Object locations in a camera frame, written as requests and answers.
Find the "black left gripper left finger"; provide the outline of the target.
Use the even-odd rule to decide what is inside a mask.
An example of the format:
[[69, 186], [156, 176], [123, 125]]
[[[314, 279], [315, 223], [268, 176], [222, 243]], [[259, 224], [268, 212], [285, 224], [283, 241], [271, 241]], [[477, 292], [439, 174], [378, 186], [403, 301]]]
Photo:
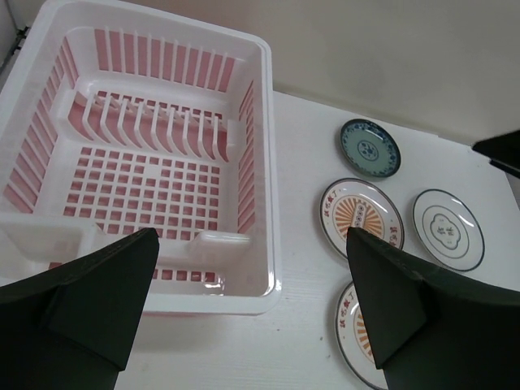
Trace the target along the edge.
[[112, 389], [126, 369], [158, 260], [141, 229], [1, 288], [3, 389]]

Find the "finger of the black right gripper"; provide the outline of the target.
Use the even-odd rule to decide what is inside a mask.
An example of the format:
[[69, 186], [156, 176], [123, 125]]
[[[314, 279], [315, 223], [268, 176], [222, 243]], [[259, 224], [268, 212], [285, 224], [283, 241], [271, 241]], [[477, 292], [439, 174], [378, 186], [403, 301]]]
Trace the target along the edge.
[[492, 166], [520, 177], [520, 130], [478, 141], [472, 150], [489, 158]]

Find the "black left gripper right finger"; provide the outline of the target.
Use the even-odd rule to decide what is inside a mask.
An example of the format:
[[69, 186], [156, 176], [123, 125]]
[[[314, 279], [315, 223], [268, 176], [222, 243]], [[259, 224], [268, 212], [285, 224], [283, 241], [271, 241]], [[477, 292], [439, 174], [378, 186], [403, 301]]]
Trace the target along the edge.
[[351, 227], [346, 249], [375, 365], [391, 389], [517, 389], [519, 293]]

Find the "blue floral plate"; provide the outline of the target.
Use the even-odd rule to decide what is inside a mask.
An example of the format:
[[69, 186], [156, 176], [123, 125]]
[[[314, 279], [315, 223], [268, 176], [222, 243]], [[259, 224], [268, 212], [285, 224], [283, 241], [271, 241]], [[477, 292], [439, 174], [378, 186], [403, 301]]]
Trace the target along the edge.
[[351, 119], [340, 129], [339, 143], [348, 163], [365, 176], [388, 178], [401, 167], [393, 137], [368, 119]]

